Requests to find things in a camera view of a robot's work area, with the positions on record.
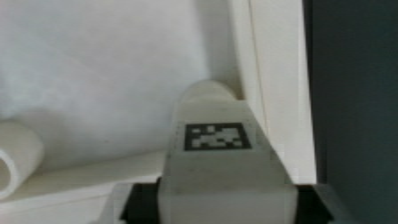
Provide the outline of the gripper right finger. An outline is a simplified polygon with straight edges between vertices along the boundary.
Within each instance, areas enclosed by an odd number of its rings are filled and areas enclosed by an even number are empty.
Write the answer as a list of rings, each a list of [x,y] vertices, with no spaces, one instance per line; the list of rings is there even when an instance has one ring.
[[[303,184],[297,189],[296,224],[351,224],[351,214],[331,186]]]

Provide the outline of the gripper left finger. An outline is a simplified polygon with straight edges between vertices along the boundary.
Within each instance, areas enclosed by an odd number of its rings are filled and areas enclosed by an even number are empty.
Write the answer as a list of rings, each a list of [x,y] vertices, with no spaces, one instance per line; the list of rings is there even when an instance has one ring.
[[[159,183],[121,183],[104,207],[104,224],[161,224]]]

